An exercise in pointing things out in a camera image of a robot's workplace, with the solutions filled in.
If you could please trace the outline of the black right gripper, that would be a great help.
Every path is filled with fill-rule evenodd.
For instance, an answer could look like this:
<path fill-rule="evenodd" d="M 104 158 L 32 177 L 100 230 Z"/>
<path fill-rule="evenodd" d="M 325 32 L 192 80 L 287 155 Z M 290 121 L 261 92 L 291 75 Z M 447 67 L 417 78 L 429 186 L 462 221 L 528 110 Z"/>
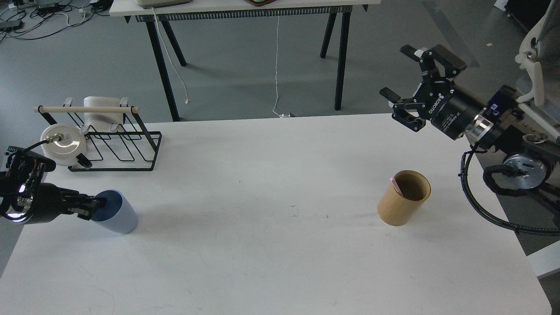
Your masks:
<path fill-rule="evenodd" d="M 430 121 L 449 138 L 462 137 L 486 106 L 480 98 L 453 84 L 467 68 L 466 62 L 441 44 L 426 50 L 404 45 L 400 52 L 418 62 L 422 83 L 410 98 L 402 98 L 388 87 L 380 90 L 393 109 L 392 119 L 414 132 Z"/>

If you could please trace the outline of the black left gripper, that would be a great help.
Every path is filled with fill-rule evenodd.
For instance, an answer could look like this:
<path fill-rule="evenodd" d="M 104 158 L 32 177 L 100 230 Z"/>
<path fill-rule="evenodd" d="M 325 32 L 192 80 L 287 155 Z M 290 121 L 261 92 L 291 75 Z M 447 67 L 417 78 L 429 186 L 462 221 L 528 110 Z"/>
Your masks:
<path fill-rule="evenodd" d="M 43 183 L 29 198 L 4 197 L 1 216 L 16 225 L 49 223 L 61 214 L 76 214 L 92 219 L 95 210 L 104 207 L 106 197 L 90 196 L 68 188 L 61 191 L 54 184 Z"/>

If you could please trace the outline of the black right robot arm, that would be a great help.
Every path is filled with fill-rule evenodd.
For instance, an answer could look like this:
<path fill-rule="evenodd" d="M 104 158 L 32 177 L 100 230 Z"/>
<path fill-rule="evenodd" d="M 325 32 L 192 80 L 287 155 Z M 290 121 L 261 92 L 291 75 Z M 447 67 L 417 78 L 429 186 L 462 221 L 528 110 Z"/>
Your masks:
<path fill-rule="evenodd" d="M 559 164 L 559 144 L 536 131 L 522 130 L 527 113 L 515 99 L 516 90 L 504 84 L 488 102 L 458 86 L 455 78 L 466 62 L 442 45 L 416 49 L 404 45 L 400 52 L 418 63 L 422 81 L 410 98 L 402 98 L 390 88 L 380 90 L 393 109 L 392 119 L 414 132 L 430 122 L 452 140 L 468 137 L 473 144 L 462 154 L 460 182 L 463 192 L 480 216 L 498 227 L 529 235 L 559 235 L 559 228 L 527 227 L 500 219 L 484 209 L 474 197 L 468 170 L 475 154 L 490 149 L 501 151 L 502 163 L 485 167 L 483 181 L 496 195 L 529 196 L 554 215 L 559 225 L 559 188 L 548 179 Z"/>

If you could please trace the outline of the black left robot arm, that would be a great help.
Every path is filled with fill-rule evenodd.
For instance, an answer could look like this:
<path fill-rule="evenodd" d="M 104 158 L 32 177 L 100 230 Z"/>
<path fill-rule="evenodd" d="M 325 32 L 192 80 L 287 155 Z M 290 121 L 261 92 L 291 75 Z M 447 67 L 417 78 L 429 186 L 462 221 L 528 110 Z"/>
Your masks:
<path fill-rule="evenodd" d="M 94 197 L 43 181 L 56 162 L 31 149 L 9 146 L 1 171 L 1 216 L 16 225 L 49 223 L 59 215 L 90 220 L 106 197 Z"/>

